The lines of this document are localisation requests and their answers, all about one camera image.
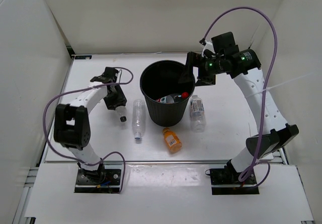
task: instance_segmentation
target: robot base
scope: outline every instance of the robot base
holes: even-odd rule
[[[121,170],[120,169],[104,169],[105,178],[101,183],[94,183],[86,176],[83,175],[81,169],[78,170],[74,193],[105,193],[115,194],[120,191]],[[98,185],[104,184],[110,181],[108,185],[102,185],[98,188]]]
[[[238,180],[232,181],[228,178],[220,178],[226,174],[225,169],[210,169],[212,195],[257,195],[258,187],[254,171],[252,175],[245,180],[244,184]]]

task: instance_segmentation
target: black bin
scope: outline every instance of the black bin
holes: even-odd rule
[[[181,121],[189,97],[195,90],[193,82],[178,84],[184,65],[162,60],[149,65],[142,73],[140,88],[145,97],[147,109],[153,122],[162,127],[171,127]],[[178,103],[160,103],[155,100],[172,93],[188,92],[189,97]]]

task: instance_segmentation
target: purple hose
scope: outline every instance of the purple hose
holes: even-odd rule
[[[100,87],[104,87],[104,86],[116,86],[116,85],[127,85],[129,84],[133,78],[134,78],[134,75],[132,73],[132,71],[130,71],[129,69],[127,68],[123,68],[123,67],[115,67],[116,69],[124,69],[126,71],[128,71],[130,74],[131,74],[131,79],[128,81],[128,82],[125,82],[125,83],[106,83],[106,84],[101,84],[101,85],[97,85],[97,86],[94,86],[94,87],[88,87],[88,88],[84,88],[84,89],[79,89],[79,90],[75,90],[75,91],[70,91],[70,92],[64,92],[64,93],[61,93],[57,96],[55,96],[54,98],[52,98],[46,105],[45,109],[44,109],[44,113],[42,115],[42,127],[43,127],[43,131],[44,131],[44,134],[45,134],[45,139],[46,139],[46,142],[48,143],[50,149],[57,155],[63,157],[63,158],[66,158],[66,159],[70,159],[70,160],[75,160],[75,161],[78,161],[84,165],[87,165],[87,166],[95,166],[95,165],[99,165],[100,163],[102,163],[108,156],[112,155],[112,154],[118,154],[119,156],[121,156],[122,160],[123,160],[123,165],[124,165],[124,170],[123,170],[123,175],[122,175],[122,183],[121,183],[121,187],[120,187],[120,191],[122,191],[123,189],[123,182],[124,182],[124,176],[125,176],[125,159],[123,157],[123,155],[120,153],[120,152],[117,152],[117,151],[114,151],[114,152],[111,152],[109,154],[107,154],[106,156],[104,156],[100,161],[98,161],[97,163],[94,163],[94,164],[88,164],[88,163],[85,163],[84,161],[80,160],[80,159],[77,159],[77,158],[74,158],[74,157],[70,157],[70,156],[67,156],[67,155],[63,155],[61,154],[60,152],[58,152],[56,149],[54,149],[53,145],[51,144],[50,140],[49,140],[49,137],[48,137],[48,132],[47,132],[47,128],[46,128],[46,114],[47,114],[47,111],[48,111],[48,108],[49,106],[58,98],[62,97],[62,96],[65,96],[65,95],[68,95],[68,94],[72,94],[72,93],[77,93],[77,92],[85,92],[85,91],[89,91],[89,90],[92,90],[93,88],[100,88]]]
[[[259,13],[260,15],[262,15],[266,21],[268,22],[268,24],[270,25],[271,29],[272,29],[272,32],[273,32],[273,36],[274,36],[274,52],[273,52],[273,57],[272,57],[272,60],[271,60],[271,64],[270,64],[270,67],[267,71],[267,75],[266,75],[266,78],[265,78],[265,81],[264,81],[264,86],[263,86],[263,97],[262,97],[262,110],[261,110],[261,123],[260,123],[260,130],[259,130],[259,133],[258,133],[258,141],[257,141],[257,146],[256,146],[256,150],[255,150],[255,153],[254,153],[254,158],[253,158],[253,161],[251,163],[251,165],[247,168],[247,171],[244,170],[238,180],[240,182],[243,182],[245,181],[252,173],[252,170],[254,168],[254,166],[256,165],[256,160],[257,160],[257,157],[258,157],[258,153],[260,151],[260,147],[261,147],[261,143],[262,143],[262,136],[263,136],[263,128],[264,128],[264,115],[265,115],[265,99],[266,99],[266,87],[267,87],[267,84],[268,84],[268,79],[271,75],[271,72],[272,72],[272,69],[273,69],[273,65],[274,65],[274,62],[275,62],[275,58],[276,58],[276,54],[277,54],[277,35],[276,35],[276,30],[274,28],[274,25],[272,23],[272,21],[269,19],[269,17],[267,17],[267,15],[265,15],[262,11],[258,10],[258,9],[255,9],[255,8],[252,8],[252,7],[236,7],[236,8],[232,8],[232,9],[229,9],[225,12],[223,12],[221,15],[219,15],[215,21],[212,22],[212,24],[210,25],[209,29],[207,30],[205,36],[203,37],[203,39],[206,39],[209,31],[211,30],[212,26],[214,26],[214,24],[224,15],[232,12],[232,11],[235,11],[235,10],[239,10],[239,9],[248,9],[248,10],[252,10],[254,12],[257,12]],[[268,168],[268,171],[267,171],[267,175],[266,177],[264,178],[264,180],[267,178],[268,174],[269,174],[269,171],[270,171],[270,166]]]

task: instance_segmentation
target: purple cable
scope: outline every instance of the purple cable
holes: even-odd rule
[[[262,143],[262,136],[263,136],[263,128],[264,128],[264,115],[265,115],[265,99],[266,99],[266,87],[267,87],[267,84],[268,84],[268,79],[271,75],[271,72],[272,72],[272,69],[273,69],[273,65],[274,65],[274,62],[275,62],[275,58],[276,58],[276,54],[277,54],[277,35],[276,35],[276,30],[274,28],[274,25],[272,23],[272,21],[269,19],[269,17],[267,17],[267,15],[265,15],[262,11],[258,10],[258,9],[255,9],[255,8],[252,8],[252,7],[236,7],[236,8],[232,8],[232,9],[229,9],[225,12],[223,12],[221,15],[219,15],[215,21],[212,22],[212,24],[210,25],[209,29],[207,30],[205,36],[203,37],[203,39],[206,39],[209,31],[211,30],[212,26],[214,26],[214,24],[224,15],[232,12],[232,11],[235,11],[235,10],[239,10],[239,9],[248,9],[248,10],[251,10],[251,11],[254,11],[254,12],[257,12],[259,13],[260,15],[262,15],[266,21],[268,22],[268,24],[270,25],[271,29],[272,29],[272,32],[273,32],[273,36],[274,36],[274,52],[273,52],[273,57],[272,57],[272,61],[271,61],[271,64],[270,64],[270,67],[267,71],[267,75],[266,75],[266,78],[265,78],[265,81],[264,81],[264,86],[263,86],[263,97],[262,97],[262,110],[261,110],[261,123],[260,123],[260,130],[259,130],[259,133],[258,133],[258,141],[257,141],[257,146],[256,146],[256,150],[255,150],[255,153],[254,153],[254,158],[253,158],[253,161],[251,163],[251,165],[246,169],[244,170],[238,180],[240,182],[243,182],[245,181],[251,174],[252,174],[252,170],[254,168],[254,166],[256,165],[256,160],[257,160],[257,157],[258,157],[258,153],[260,151],[260,147],[261,147],[261,143]],[[270,164],[268,162],[265,162],[268,164],[269,168],[268,168],[268,171],[267,171],[267,174],[264,178],[263,181],[260,182],[260,184],[262,184],[265,179],[267,178],[269,172],[270,172]]]
[[[125,82],[125,83],[106,83],[106,84],[101,84],[101,85],[97,85],[97,86],[93,86],[93,87],[88,87],[88,88],[84,88],[84,89],[79,89],[79,90],[74,90],[74,91],[70,91],[70,92],[64,92],[64,93],[61,93],[57,96],[55,96],[54,98],[52,98],[46,105],[45,109],[44,109],[44,113],[42,115],[42,127],[43,127],[43,131],[44,131],[44,134],[45,134],[45,139],[46,139],[46,142],[48,143],[50,149],[57,155],[63,157],[63,158],[66,158],[66,159],[70,159],[70,160],[75,160],[75,161],[78,161],[84,165],[87,165],[87,166],[95,166],[95,165],[99,165],[100,163],[102,163],[108,156],[112,155],[112,154],[118,154],[119,156],[121,156],[122,160],[123,160],[123,166],[124,166],[124,170],[123,170],[123,175],[122,175],[122,183],[121,183],[121,187],[120,187],[120,191],[119,193],[122,191],[123,189],[123,182],[124,182],[124,176],[125,176],[125,159],[124,159],[124,156],[120,153],[120,152],[117,152],[117,151],[114,151],[114,152],[111,152],[109,153],[108,155],[104,156],[100,161],[98,161],[97,163],[94,163],[94,164],[87,164],[85,163],[83,160],[80,160],[80,159],[77,159],[77,158],[74,158],[74,157],[70,157],[70,156],[67,156],[67,155],[63,155],[61,154],[60,152],[58,152],[56,149],[54,149],[53,145],[51,144],[50,140],[49,140],[49,137],[48,137],[48,132],[47,132],[47,129],[46,129],[46,114],[47,114],[47,111],[48,111],[48,108],[49,106],[58,98],[62,97],[62,96],[65,96],[65,95],[68,95],[68,94],[72,94],[72,93],[77,93],[77,92],[86,92],[86,91],[89,91],[89,90],[92,90],[93,88],[100,88],[100,87],[105,87],[105,86],[116,86],[116,85],[127,85],[129,84],[133,78],[134,78],[134,75],[132,73],[132,71],[130,71],[129,69],[127,68],[124,68],[124,67],[115,67],[116,69],[124,69],[126,70],[127,72],[129,72],[131,74],[131,79],[128,81],[128,82]]]

